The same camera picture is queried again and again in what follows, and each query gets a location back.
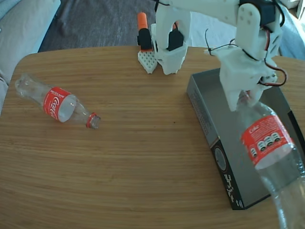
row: gray carpet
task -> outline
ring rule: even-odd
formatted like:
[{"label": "gray carpet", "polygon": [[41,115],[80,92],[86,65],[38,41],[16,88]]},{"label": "gray carpet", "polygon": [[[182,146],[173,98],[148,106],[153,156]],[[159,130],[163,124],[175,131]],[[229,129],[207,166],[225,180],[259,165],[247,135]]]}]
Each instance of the gray carpet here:
[{"label": "gray carpet", "polygon": [[137,44],[137,14],[155,21],[151,0],[61,0],[40,52]]}]

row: cardboard box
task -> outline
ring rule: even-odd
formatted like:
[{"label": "cardboard box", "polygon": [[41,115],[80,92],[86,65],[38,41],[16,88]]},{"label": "cardboard box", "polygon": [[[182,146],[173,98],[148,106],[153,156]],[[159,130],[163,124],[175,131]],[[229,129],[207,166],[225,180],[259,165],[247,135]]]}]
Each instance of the cardboard box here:
[{"label": "cardboard box", "polygon": [[[229,109],[219,69],[192,75],[187,93],[218,165],[232,209],[244,210],[267,198],[269,193],[240,143],[237,113]],[[304,157],[304,138],[281,90],[273,87],[264,91],[261,102],[278,114]]]}]

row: white perforated plate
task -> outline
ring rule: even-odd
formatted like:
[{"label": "white perforated plate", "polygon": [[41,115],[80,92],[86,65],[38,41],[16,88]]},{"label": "white perforated plate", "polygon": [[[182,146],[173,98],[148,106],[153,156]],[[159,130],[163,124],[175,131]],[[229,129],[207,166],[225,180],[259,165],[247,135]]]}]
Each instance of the white perforated plate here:
[{"label": "white perforated plate", "polygon": [[157,60],[154,52],[139,52],[138,60],[148,74],[152,74],[157,67]]}]

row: orange part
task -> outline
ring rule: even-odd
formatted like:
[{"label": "orange part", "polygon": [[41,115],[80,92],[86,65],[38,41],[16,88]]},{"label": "orange part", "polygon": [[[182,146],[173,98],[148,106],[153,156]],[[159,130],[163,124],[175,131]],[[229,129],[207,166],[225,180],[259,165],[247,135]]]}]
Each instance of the orange part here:
[{"label": "orange part", "polygon": [[138,13],[138,29],[148,29],[146,14]]}]

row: red bottle label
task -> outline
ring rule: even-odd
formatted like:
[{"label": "red bottle label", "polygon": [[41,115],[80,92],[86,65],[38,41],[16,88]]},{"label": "red bottle label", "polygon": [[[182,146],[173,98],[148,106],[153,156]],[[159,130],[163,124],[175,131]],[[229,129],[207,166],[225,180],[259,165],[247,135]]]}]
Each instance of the red bottle label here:
[{"label": "red bottle label", "polygon": [[281,120],[274,115],[256,121],[246,129],[241,140],[255,166],[269,153],[293,142]]},{"label": "red bottle label", "polygon": [[46,95],[43,102],[43,110],[45,113],[50,115],[51,117],[58,120],[58,111],[61,106],[62,101],[70,92],[67,92],[60,87],[53,87]]}]

